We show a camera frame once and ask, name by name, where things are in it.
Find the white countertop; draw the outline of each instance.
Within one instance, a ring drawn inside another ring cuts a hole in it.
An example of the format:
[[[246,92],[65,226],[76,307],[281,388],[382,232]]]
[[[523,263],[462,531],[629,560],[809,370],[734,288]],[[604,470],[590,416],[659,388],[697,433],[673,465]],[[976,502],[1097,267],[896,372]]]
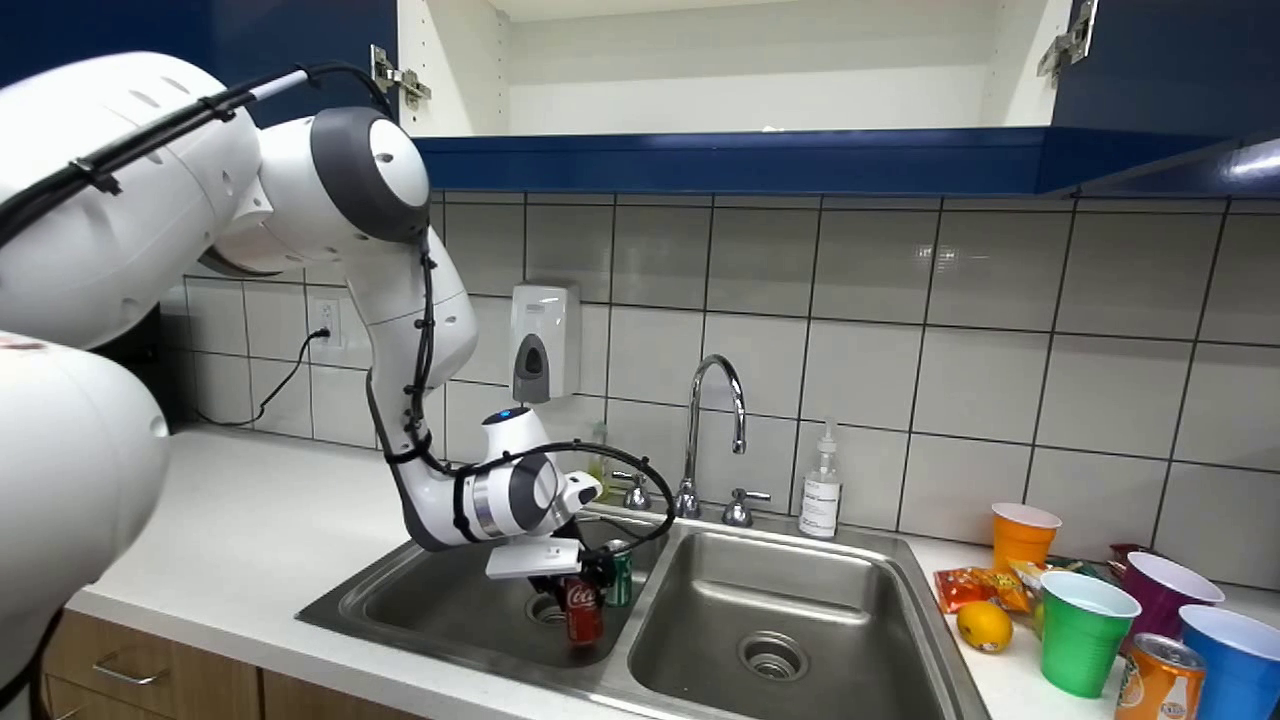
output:
[[[622,716],[296,622],[403,542],[398,502],[375,454],[201,430],[174,436],[144,536],[71,607],[441,720]],[[938,542],[913,542],[913,552],[926,576],[989,566],[984,548]],[[1229,590],[1229,603],[1280,624],[1280,597]],[[1022,629],[1002,656],[963,643],[960,652],[997,720],[1112,716],[1115,679],[1102,702],[1056,693]]]

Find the double sink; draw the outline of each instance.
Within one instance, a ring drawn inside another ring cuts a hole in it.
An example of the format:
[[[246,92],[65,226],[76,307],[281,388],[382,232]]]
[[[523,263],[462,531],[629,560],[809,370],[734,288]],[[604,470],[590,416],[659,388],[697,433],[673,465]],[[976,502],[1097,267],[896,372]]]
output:
[[[636,511],[587,511],[587,546],[636,536]],[[837,546],[681,519],[633,552],[636,603],[572,652],[560,607],[484,582],[487,548],[403,546],[301,622],[650,716],[989,716],[896,536]]]

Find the cup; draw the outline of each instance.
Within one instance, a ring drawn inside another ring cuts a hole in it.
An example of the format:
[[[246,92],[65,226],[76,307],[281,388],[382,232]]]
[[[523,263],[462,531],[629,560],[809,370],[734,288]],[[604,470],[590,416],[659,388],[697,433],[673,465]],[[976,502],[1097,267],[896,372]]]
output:
[[[1056,527],[1065,527],[1065,519],[1043,509],[992,505],[992,570],[1013,570],[1017,560],[1043,570]]]
[[[1041,590],[1041,674],[1070,697],[1100,697],[1138,603],[1079,571],[1043,571]]]
[[[1202,660],[1201,720],[1268,720],[1280,712],[1280,629],[1189,603],[1184,643]]]
[[[1159,636],[1179,636],[1184,603],[1225,603],[1229,597],[1202,582],[1201,571],[1152,555],[1152,552],[1127,552],[1127,571],[1118,571],[1118,590],[1144,603],[1144,611],[1133,624],[1134,634],[1159,634]]]

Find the yellow cup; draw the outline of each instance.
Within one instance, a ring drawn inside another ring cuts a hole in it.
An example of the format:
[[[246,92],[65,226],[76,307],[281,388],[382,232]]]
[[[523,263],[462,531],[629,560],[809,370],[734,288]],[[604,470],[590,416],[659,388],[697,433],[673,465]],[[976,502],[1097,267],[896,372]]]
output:
[[[1043,570],[1056,527],[1065,519],[1043,509],[992,505],[992,570],[1013,570],[1017,560]]]

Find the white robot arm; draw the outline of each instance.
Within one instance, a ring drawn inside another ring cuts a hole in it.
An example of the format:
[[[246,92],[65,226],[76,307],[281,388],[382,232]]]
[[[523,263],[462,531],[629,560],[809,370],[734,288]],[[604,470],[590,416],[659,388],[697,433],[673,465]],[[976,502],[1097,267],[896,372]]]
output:
[[[287,73],[242,95],[301,80]],[[547,443],[527,407],[484,419],[484,473],[430,460],[418,400],[469,360],[475,316],[427,228],[423,159],[392,121],[318,111],[258,133],[228,105],[133,165],[82,159],[220,92],[207,73],[152,53],[67,65],[0,92],[0,689],[48,617],[134,542],[161,496],[168,426],[157,400],[80,348],[129,334],[207,247],[246,273],[344,263],[375,353],[373,419],[414,546],[551,546],[598,494],[557,473],[547,454],[527,454]],[[19,200],[51,188],[65,165],[90,188],[28,214]],[[533,571],[557,570],[521,552],[493,570]]]

